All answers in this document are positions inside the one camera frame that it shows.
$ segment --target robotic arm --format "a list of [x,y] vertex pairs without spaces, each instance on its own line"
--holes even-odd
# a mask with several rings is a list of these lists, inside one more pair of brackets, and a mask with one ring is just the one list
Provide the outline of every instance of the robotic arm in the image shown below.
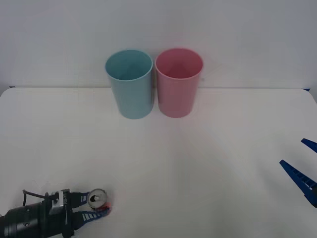
[[[88,222],[107,216],[111,204],[102,189],[91,192],[70,192],[69,189],[45,196],[23,191],[23,206],[11,209],[0,217],[0,238],[48,238],[62,234],[70,238]],[[39,203],[25,205],[26,195],[43,198]],[[92,211],[73,212],[74,208],[88,205]]]

